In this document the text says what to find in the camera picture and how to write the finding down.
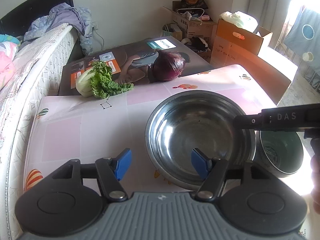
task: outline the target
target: gray curtain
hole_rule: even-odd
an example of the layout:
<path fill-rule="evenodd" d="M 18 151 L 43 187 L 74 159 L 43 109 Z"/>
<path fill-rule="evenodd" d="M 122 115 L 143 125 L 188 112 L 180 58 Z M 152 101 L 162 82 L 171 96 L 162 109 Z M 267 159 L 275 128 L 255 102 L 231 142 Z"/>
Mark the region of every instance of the gray curtain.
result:
<path fill-rule="evenodd" d="M 291 0 L 250 0 L 248 14 L 259 25 L 273 32 L 270 47 L 276 47 Z"/>

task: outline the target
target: leafy green vegetable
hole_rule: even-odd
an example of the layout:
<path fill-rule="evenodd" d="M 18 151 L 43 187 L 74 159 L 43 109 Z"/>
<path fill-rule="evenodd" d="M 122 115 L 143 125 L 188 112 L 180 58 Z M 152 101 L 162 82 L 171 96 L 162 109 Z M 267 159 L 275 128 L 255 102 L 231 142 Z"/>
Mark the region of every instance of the leafy green vegetable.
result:
<path fill-rule="evenodd" d="M 111 80 L 112 69 L 103 61 L 92 62 L 92 68 L 77 78 L 76 88 L 81 95 L 105 99 L 133 88 L 133 84 L 122 84 Z"/>

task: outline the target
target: metal screw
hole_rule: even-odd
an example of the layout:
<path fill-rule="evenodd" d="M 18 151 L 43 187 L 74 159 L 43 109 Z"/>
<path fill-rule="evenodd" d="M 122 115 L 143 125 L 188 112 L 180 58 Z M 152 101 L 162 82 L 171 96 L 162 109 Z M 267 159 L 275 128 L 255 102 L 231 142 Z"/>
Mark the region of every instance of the metal screw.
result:
<path fill-rule="evenodd" d="M 125 193 L 120 190 L 111 191 L 109 196 L 113 199 L 123 199 L 125 197 Z"/>
<path fill-rule="evenodd" d="M 210 191 L 204 190 L 204 191 L 199 191 L 197 196 L 202 199 L 211 199 L 213 198 L 213 193 Z"/>

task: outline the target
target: white cabbage stalk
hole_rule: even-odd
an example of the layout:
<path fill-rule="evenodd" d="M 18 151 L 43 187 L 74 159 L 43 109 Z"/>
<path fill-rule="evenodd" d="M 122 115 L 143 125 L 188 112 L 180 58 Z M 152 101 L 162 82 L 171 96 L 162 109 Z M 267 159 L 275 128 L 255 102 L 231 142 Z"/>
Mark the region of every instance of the white cabbage stalk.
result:
<path fill-rule="evenodd" d="M 93 68 L 86 70 L 76 80 L 76 88 L 78 92 L 84 97 L 93 96 L 92 89 L 90 87 L 90 79 L 96 72 Z"/>

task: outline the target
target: power cord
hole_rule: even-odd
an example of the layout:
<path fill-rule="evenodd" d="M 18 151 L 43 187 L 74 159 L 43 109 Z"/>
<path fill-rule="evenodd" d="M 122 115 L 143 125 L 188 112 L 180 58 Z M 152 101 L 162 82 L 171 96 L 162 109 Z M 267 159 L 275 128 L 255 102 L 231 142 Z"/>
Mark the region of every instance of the power cord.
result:
<path fill-rule="evenodd" d="M 104 50 L 104 39 L 97 33 L 97 31 L 95 29 L 93 29 L 93 30 L 103 40 L 102 50 Z"/>

